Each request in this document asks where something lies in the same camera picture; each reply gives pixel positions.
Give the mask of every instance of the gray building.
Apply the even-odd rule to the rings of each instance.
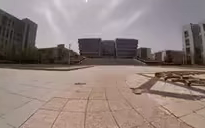
[[[150,60],[152,59],[151,48],[138,48],[137,49],[137,58],[143,60]]]
[[[189,24],[183,26],[183,51],[184,64],[202,64],[203,45],[202,37],[199,35],[200,26]]]
[[[85,38],[79,39],[78,42],[80,55],[89,58],[134,58],[137,54],[138,40],[135,39]]]
[[[115,48],[117,58],[134,58],[137,54],[138,40],[118,38]]]
[[[0,50],[13,57],[35,47],[37,24],[25,18],[18,19],[0,9]]]

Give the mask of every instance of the staircase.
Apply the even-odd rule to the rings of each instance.
[[[145,65],[136,59],[86,58],[81,65]]]

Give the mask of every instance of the sky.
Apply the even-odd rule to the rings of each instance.
[[[0,0],[0,8],[38,24],[36,46],[78,38],[134,38],[153,52],[182,49],[182,27],[205,20],[205,0]]]

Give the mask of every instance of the road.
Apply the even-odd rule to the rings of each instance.
[[[159,127],[163,123],[149,120],[144,116],[147,113],[138,107],[149,113],[147,108],[159,108],[157,104],[147,95],[138,97],[141,100],[134,99],[126,79],[136,73],[168,70],[182,69],[140,66],[96,66],[64,72],[0,69],[0,128]],[[167,117],[176,128],[190,128],[173,116]]]

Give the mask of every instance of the paved plaza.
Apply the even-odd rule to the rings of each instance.
[[[0,128],[205,128],[205,87],[152,78],[175,70],[187,69],[0,69]]]

